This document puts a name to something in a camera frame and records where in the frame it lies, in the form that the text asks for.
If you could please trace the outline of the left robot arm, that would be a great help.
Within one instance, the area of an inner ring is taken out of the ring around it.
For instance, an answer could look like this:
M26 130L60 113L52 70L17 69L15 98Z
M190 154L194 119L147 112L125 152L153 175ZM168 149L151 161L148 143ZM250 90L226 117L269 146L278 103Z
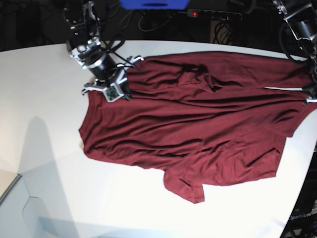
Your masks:
M317 102L317 9L314 8L312 0L274 0L273 5L282 15L284 23L280 27L278 40L282 51L289 60L297 65L306 65L309 68L309 75L312 83L303 87L310 96L307 103ZM296 60L286 49L282 35L285 29L289 29L299 48L307 57L306 60Z

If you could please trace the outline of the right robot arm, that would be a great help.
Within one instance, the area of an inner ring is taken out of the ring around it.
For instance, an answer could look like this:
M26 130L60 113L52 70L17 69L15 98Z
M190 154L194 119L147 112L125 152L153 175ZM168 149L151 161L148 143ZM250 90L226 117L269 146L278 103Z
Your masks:
M141 56L122 58L116 50L125 42L112 47L102 37L102 24L92 0L68 0L64 7L64 19L70 26L67 52L83 69L89 70L95 79L83 86L81 93L101 92L106 101L129 101L132 96L128 86L127 69L136 68ZM112 55L123 60L116 63Z

